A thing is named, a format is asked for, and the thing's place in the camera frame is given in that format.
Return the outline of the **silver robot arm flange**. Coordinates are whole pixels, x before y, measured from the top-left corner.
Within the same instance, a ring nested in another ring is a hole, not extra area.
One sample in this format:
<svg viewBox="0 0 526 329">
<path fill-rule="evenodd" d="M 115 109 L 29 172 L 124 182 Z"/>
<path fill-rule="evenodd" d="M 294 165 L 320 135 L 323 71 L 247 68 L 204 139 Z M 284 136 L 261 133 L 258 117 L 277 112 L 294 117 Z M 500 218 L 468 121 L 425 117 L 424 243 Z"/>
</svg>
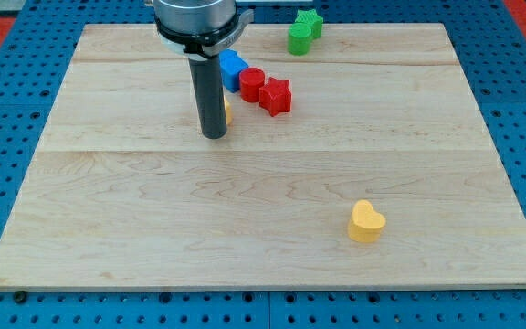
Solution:
<svg viewBox="0 0 526 329">
<path fill-rule="evenodd" d="M 162 43 L 191 60 L 207 60 L 235 44 L 254 22 L 254 11 L 239 13 L 235 0 L 152 0 Z"/>
</svg>

